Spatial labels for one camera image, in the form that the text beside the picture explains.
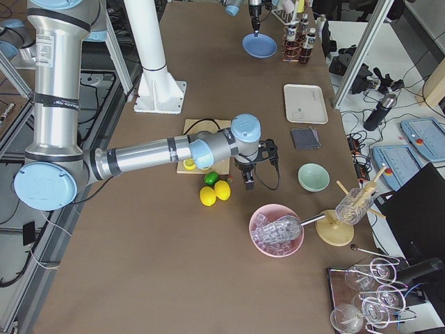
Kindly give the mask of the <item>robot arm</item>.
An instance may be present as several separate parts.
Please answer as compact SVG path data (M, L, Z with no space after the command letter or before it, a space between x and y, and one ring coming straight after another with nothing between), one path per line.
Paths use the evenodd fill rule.
M29 207L57 210L72 204L77 193L94 182L186 159L203 169L233 157L251 189L254 167L263 161L277 162L277 146L261 138L259 120L248 113L214 133L82 150L77 143L81 50L88 38L111 39L106 5L103 1L30 1L27 8L36 30L35 125L14 189Z
M236 16L244 1L242 0L222 0L219 4L225 7L225 12L230 16ZM251 20L254 37L259 35L261 28L261 14L263 9L271 11L273 2L268 0L248 0L248 12Z

